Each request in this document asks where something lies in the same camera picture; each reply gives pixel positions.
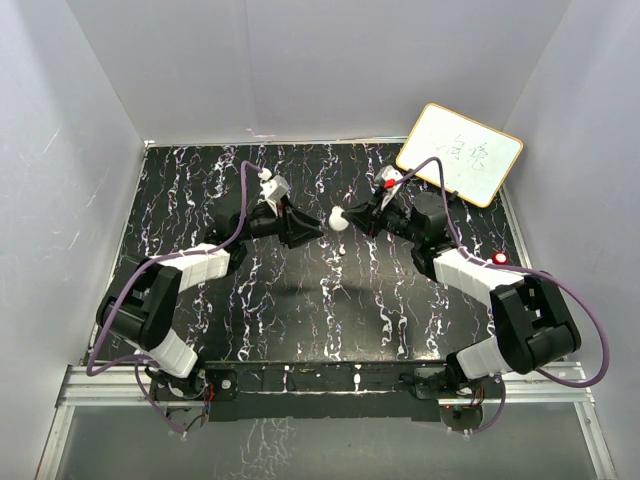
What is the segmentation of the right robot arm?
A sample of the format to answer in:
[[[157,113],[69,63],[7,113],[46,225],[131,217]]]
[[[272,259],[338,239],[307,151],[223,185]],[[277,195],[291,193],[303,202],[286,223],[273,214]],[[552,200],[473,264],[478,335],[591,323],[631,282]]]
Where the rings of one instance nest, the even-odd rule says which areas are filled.
[[[419,273],[489,309],[493,336],[449,354],[443,371],[426,378],[431,389],[466,397],[480,387],[482,378],[527,374],[580,347],[579,330],[556,285],[468,259],[451,238],[449,223],[446,203],[432,193],[419,194],[405,211],[377,191],[355,207],[334,207],[329,217],[335,231],[353,226],[370,237],[386,231],[411,242],[411,257]]]

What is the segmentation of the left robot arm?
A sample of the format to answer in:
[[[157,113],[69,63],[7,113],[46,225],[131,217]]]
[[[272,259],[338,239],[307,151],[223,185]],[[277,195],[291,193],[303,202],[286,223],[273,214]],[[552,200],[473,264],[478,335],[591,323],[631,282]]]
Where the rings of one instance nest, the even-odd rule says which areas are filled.
[[[138,349],[134,358],[148,365],[146,373],[156,382],[186,399],[197,398],[207,376],[198,354],[173,328],[178,296],[235,273],[247,255],[246,243],[272,236],[293,249],[323,232],[318,219],[283,197],[260,201],[249,213],[216,218],[203,241],[181,253],[124,258],[96,312],[100,331]]]

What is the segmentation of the white round charging case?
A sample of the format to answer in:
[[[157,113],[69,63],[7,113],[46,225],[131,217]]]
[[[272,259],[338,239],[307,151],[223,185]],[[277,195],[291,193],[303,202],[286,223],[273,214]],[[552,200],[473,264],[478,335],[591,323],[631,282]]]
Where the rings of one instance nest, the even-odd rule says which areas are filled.
[[[328,226],[335,232],[342,232],[350,226],[350,222],[343,217],[344,209],[334,206],[328,217]]]

